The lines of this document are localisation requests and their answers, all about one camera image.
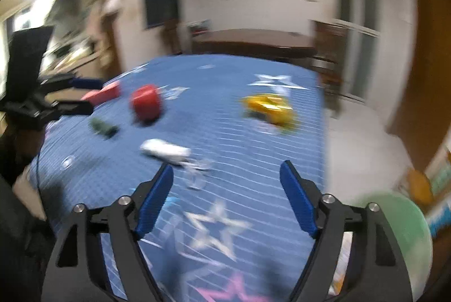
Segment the green lined trash bin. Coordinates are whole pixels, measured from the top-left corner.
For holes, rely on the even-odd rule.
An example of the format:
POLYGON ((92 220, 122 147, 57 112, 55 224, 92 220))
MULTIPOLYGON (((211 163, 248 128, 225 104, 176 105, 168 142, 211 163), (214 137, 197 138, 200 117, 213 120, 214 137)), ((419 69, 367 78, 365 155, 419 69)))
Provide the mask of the green lined trash bin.
POLYGON ((433 240, 427 221, 413 201, 395 191, 367 193, 346 202, 359 207, 370 203, 380 206, 391 226, 407 267, 413 300, 417 301, 433 264, 433 240))

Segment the red tissue box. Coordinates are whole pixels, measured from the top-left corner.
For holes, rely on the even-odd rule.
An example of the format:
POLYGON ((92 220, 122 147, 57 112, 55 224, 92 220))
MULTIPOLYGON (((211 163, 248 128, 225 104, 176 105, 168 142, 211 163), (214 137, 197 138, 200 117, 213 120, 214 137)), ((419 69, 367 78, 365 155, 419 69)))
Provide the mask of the red tissue box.
POLYGON ((98 105, 111 101, 120 96, 121 85, 119 81, 115 81, 113 83, 107 84, 100 91, 89 91, 81 98, 81 100, 90 102, 91 105, 97 107, 98 105))

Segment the green snack wrapper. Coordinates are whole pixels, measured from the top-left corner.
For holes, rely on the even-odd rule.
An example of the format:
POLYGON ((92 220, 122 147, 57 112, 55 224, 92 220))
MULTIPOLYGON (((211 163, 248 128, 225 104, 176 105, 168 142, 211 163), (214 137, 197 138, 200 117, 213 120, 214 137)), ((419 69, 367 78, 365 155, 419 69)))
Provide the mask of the green snack wrapper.
POLYGON ((89 125, 96 134, 104 136, 105 138, 112 138, 119 131, 117 125, 112 125, 98 118, 91 118, 89 125))

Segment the yellow plastic wrapper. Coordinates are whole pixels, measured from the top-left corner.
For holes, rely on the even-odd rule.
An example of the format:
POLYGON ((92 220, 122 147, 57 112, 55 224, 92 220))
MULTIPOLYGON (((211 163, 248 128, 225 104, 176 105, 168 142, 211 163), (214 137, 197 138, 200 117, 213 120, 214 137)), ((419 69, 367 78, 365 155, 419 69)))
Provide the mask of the yellow plastic wrapper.
POLYGON ((241 100, 246 113, 271 125, 289 129, 295 123, 295 112, 288 100, 278 94, 256 94, 241 100))

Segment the blue star tablecloth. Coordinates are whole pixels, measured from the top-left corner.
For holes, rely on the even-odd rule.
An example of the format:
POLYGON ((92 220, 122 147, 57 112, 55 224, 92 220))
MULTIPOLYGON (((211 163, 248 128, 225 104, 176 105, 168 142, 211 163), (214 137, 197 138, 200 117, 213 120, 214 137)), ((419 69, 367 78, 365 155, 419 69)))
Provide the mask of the blue star tablecloth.
POLYGON ((314 72, 229 55, 151 60, 118 78, 121 96, 94 117, 117 125, 96 134, 84 116, 51 124, 30 180, 55 230, 75 204, 111 204, 150 180, 161 162, 141 144, 162 139, 191 150, 202 171, 174 168, 174 184, 153 231, 139 245, 167 301, 286 301, 313 241, 293 214, 279 180, 289 160, 322 188, 325 180, 322 94, 314 72), (142 123, 131 94, 154 84, 158 119, 142 123), (241 100, 285 97, 289 129, 246 113, 241 100))

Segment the small yellow wooden chair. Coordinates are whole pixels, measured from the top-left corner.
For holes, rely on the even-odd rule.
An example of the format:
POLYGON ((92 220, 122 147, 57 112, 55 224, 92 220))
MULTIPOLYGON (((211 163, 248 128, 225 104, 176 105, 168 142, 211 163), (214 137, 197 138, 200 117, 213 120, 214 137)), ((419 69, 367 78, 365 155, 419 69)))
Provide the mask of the small yellow wooden chair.
POLYGON ((410 199, 418 206, 428 207, 434 201, 428 177, 413 168, 407 172, 407 191, 410 199))

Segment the dark wooden dining table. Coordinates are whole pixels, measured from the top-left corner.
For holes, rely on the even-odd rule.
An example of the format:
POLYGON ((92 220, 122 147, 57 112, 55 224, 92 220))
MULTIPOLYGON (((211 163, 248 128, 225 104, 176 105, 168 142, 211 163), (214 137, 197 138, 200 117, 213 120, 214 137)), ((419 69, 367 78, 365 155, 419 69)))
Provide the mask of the dark wooden dining table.
POLYGON ((192 39, 193 54, 230 54, 274 61, 309 58, 313 39, 298 32, 238 28, 209 31, 192 39))

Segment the dark wooden dining chair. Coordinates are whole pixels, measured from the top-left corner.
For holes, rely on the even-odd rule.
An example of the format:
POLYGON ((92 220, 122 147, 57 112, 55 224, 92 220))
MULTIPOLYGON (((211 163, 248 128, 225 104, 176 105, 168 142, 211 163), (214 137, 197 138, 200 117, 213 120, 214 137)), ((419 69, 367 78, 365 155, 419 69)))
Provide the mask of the dark wooden dining chair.
POLYGON ((349 30, 333 23, 312 23, 314 48, 317 52, 309 60, 309 67, 319 75, 325 105, 337 118, 341 113, 340 97, 349 30))

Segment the white glass double door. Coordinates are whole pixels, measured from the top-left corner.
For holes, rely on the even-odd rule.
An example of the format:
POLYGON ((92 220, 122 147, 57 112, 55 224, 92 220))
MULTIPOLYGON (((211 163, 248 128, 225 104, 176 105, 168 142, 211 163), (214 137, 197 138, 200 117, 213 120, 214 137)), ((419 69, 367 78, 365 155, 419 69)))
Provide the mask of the white glass double door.
POLYGON ((349 33, 345 93, 366 101, 380 36, 379 0, 336 0, 335 20, 349 33))

